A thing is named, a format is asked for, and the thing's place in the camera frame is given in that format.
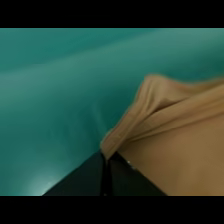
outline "brown fabric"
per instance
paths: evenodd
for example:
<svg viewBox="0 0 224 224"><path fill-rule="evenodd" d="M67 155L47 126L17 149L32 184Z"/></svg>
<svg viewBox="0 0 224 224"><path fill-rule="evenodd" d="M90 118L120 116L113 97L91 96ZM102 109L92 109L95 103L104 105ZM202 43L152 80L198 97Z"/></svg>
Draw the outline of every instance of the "brown fabric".
<svg viewBox="0 0 224 224"><path fill-rule="evenodd" d="M101 143L168 195L224 195L224 80L150 75Z"/></svg>

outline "brown blanket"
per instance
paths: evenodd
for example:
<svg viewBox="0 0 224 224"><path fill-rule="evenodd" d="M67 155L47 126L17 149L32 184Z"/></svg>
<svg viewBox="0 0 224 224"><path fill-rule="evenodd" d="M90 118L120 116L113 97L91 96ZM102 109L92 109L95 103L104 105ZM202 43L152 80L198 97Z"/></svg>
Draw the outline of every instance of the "brown blanket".
<svg viewBox="0 0 224 224"><path fill-rule="evenodd" d="M224 80L185 84L150 75L105 137L168 195L224 195Z"/></svg>

